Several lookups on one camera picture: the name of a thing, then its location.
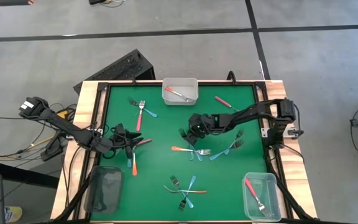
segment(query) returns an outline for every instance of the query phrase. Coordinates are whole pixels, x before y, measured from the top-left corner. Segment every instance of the gray floor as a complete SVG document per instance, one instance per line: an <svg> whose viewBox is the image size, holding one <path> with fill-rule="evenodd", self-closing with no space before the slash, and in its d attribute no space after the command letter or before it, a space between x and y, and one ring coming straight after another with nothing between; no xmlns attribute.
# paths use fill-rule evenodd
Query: gray floor
<svg viewBox="0 0 358 224"><path fill-rule="evenodd" d="M253 0L252 6L259 27L358 24L356 0ZM37 0L33 6L0 7L0 37L222 27L250 27L243 0L128 0L115 9L86 0ZM272 79L284 80L288 97L301 109L300 144L319 217L358 223L358 153L349 132L358 109L358 30L260 38ZM133 49L150 60L158 79L225 78L229 70L239 79L262 78L252 34L0 42L0 116L17 116L27 96L75 103L71 86ZM40 129L31 121L0 120L0 154L27 147ZM358 145L358 129L354 138ZM22 167L48 173L61 163L58 157ZM15 186L6 182L6 191ZM25 185L7 204L21 206L20 223L31 223L47 220L53 200L53 190Z"/></svg>

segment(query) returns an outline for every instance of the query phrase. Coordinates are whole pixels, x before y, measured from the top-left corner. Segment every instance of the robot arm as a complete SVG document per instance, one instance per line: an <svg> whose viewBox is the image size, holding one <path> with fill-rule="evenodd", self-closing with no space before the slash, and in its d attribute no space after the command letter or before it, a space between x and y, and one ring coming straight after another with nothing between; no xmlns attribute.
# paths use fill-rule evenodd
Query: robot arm
<svg viewBox="0 0 358 224"><path fill-rule="evenodd" d="M277 107L277 116L270 114L270 107ZM293 102L288 99L275 99L258 102L248 108L233 114L193 114L189 119L187 133L181 130L181 136L194 146L198 138L207 134L222 134L234 129L238 124L254 119L265 118L273 122L273 128L268 130L269 146L283 143L283 133L286 126L296 120Z"/></svg>
<svg viewBox="0 0 358 224"><path fill-rule="evenodd" d="M104 138L95 130L81 129L67 120L59 117L48 106L48 102L38 97L27 97L26 101L19 108L19 115L32 121L46 121L57 127L59 130L74 137L79 146L106 154L118 148L124 148L128 158L132 158L132 148L143 138L137 138L141 133L132 133L118 124L110 138Z"/></svg>

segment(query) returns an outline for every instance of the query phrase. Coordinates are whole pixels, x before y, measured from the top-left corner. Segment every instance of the orange handle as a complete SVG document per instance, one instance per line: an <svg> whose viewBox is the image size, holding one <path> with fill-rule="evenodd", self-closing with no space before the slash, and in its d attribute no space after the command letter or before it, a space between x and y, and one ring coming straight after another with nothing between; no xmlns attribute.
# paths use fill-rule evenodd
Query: orange handle
<svg viewBox="0 0 358 224"><path fill-rule="evenodd" d="M181 151L182 150L182 148L180 148L178 146L172 146L171 149L174 150L174 151Z"/></svg>
<svg viewBox="0 0 358 224"><path fill-rule="evenodd" d="M142 113L139 114L139 117L137 118L137 125L136 125L136 131L140 131L140 125L142 124Z"/></svg>
<svg viewBox="0 0 358 224"><path fill-rule="evenodd" d="M246 185L249 189L249 191L251 192L251 194L255 197L255 198L258 198L258 196L256 195L255 191L254 191L254 188L252 187L251 185L251 182L249 182L249 179L246 178Z"/></svg>
<svg viewBox="0 0 358 224"><path fill-rule="evenodd" d="M132 175L137 175L135 154L134 154L134 165L132 166Z"/></svg>
<svg viewBox="0 0 358 224"><path fill-rule="evenodd" d="M166 87L165 87L165 90L170 91L170 92L173 92L173 90L172 90L169 86L166 86Z"/></svg>
<svg viewBox="0 0 358 224"><path fill-rule="evenodd" d="M220 99L220 97L218 97L218 96L215 96L215 100L218 100L218 101L221 102L224 106L231 107L231 105L230 105L229 103L227 103L226 101Z"/></svg>

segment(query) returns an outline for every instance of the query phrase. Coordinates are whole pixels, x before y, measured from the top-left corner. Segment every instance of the green table surface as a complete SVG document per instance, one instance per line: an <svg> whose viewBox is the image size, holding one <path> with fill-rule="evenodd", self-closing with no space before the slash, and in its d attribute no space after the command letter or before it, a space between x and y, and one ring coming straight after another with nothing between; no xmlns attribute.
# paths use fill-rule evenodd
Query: green table surface
<svg viewBox="0 0 358 224"><path fill-rule="evenodd" d="M135 131L139 109L128 103L127 98L145 100L145 107L158 114L151 117L145 111L142 119L142 137L152 142L136 148L137 176L127 168L127 158L120 152L112 159L101 158L100 166L119 167L124 175L119 209L114 214L92 213L92 221L200 221L200 220L250 220L244 213L242 179L248 172L266 172L262 139L258 121L238 125L233 131L219 136L199 139L196 149L211 149L212 155L225 150L243 129L244 145L211 161L203 162L195 156L190 161L189 152L172 151L172 146L188 147L178 132L188 127L193 113L233 113L214 99L219 96L235 108L244 109L255 103L251 86L199 86L199 97L194 106L168 106L161 97L160 86L113 86L109 96L106 124L114 127L122 123ZM188 188L191 177L197 177L192 189L207 190L206 194L189 194L194 208L178 206L184 198L173 194L164 185L176 190L170 176L175 175L183 189Z"/></svg>

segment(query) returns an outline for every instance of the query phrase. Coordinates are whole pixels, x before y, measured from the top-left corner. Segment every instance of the plastic bin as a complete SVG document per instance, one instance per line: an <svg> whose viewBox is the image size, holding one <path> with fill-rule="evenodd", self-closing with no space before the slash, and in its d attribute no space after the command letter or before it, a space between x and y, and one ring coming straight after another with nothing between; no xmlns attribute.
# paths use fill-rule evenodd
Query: plastic bin
<svg viewBox="0 0 358 224"><path fill-rule="evenodd" d="M185 101L180 96L164 90L166 86L191 100ZM198 80L195 78L164 78L162 80L162 98L166 105L192 106L198 99Z"/></svg>
<svg viewBox="0 0 358 224"><path fill-rule="evenodd" d="M258 203L246 186L246 178L251 182L252 188L260 202L265 205L270 217L266 217L258 207ZM244 198L244 212L254 221L277 222L281 220L281 212L277 198L276 177L270 173L249 172L242 180L242 194Z"/></svg>
<svg viewBox="0 0 358 224"><path fill-rule="evenodd" d="M118 167L94 167L84 203L85 211L113 214L119 207L123 178Z"/></svg>

